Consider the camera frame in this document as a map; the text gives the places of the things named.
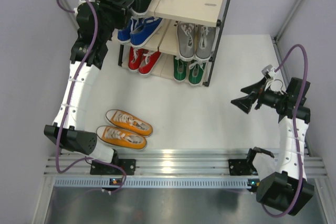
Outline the orange sneaker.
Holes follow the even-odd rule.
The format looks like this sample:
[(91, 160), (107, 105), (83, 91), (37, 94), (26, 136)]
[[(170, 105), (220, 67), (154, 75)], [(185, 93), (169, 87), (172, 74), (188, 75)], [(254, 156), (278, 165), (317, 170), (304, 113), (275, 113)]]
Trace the orange sneaker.
[(153, 133), (152, 125), (126, 111), (112, 109), (106, 112), (105, 117), (112, 125), (139, 135), (149, 137)]
[(145, 137), (114, 126), (100, 126), (96, 134), (103, 142), (118, 147), (142, 150), (147, 146)]

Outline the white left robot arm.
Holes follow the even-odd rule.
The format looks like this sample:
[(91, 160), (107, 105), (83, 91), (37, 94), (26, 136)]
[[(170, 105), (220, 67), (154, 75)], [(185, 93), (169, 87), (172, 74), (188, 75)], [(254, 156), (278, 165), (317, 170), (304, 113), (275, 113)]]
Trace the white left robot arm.
[(59, 112), (44, 135), (59, 148), (102, 161), (110, 175), (120, 167), (114, 150), (105, 147), (95, 133), (85, 131), (86, 110), (92, 86), (108, 52), (113, 31), (124, 29), (131, 18), (134, 0), (78, 0), (75, 15), (78, 30), (70, 55), (69, 77)]

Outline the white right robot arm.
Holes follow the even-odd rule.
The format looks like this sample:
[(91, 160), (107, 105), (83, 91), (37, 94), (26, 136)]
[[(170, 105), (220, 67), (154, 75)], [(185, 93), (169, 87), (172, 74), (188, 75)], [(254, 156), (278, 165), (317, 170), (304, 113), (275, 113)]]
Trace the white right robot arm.
[(278, 157), (260, 147), (251, 148), (245, 161), (246, 170), (258, 174), (256, 200), (263, 206), (295, 216), (314, 195), (304, 170), (304, 145), (310, 123), (310, 109), (304, 106), (310, 83), (291, 78), (285, 92), (273, 91), (262, 78), (241, 89), (244, 97), (231, 103), (245, 113), (253, 105), (266, 105), (279, 115), (280, 144)]

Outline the blue sneaker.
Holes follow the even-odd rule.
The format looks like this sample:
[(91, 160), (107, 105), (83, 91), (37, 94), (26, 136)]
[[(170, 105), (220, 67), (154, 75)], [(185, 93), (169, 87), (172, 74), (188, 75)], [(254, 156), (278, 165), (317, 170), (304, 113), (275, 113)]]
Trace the blue sneaker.
[(147, 17), (130, 32), (130, 43), (133, 48), (142, 48), (150, 38), (163, 26), (164, 19)]
[(120, 44), (127, 44), (131, 40), (130, 32), (132, 27), (132, 21), (129, 22), (125, 29), (118, 30), (117, 39)]

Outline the green sneaker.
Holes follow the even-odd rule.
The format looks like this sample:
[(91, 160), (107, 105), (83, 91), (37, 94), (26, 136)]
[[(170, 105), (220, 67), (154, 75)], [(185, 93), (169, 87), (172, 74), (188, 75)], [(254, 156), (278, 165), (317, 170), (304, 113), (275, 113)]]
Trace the green sneaker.
[(173, 77), (177, 82), (183, 82), (186, 79), (187, 62), (183, 61), (179, 56), (173, 58)]
[(192, 60), (188, 68), (190, 70), (188, 76), (188, 81), (190, 85), (192, 86), (199, 85), (203, 80), (206, 63), (197, 60)]

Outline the red sneaker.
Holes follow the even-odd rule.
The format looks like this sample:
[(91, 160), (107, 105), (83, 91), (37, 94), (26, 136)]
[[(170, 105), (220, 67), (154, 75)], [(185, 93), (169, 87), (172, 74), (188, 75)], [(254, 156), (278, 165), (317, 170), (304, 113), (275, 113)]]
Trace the red sneaker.
[(130, 48), (128, 68), (131, 72), (137, 72), (144, 53), (143, 48)]
[(145, 50), (139, 66), (140, 75), (148, 76), (152, 72), (155, 64), (160, 59), (160, 56), (161, 52), (159, 51)]

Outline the grey sneaker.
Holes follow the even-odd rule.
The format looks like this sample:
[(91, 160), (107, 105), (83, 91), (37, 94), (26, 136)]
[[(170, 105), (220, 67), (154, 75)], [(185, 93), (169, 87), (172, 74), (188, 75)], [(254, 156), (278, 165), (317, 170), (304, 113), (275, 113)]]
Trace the grey sneaker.
[(199, 25), (197, 32), (197, 47), (195, 57), (197, 61), (208, 61), (212, 54), (216, 28)]
[(195, 25), (192, 23), (179, 22), (176, 34), (180, 58), (183, 61), (191, 61), (195, 54)]

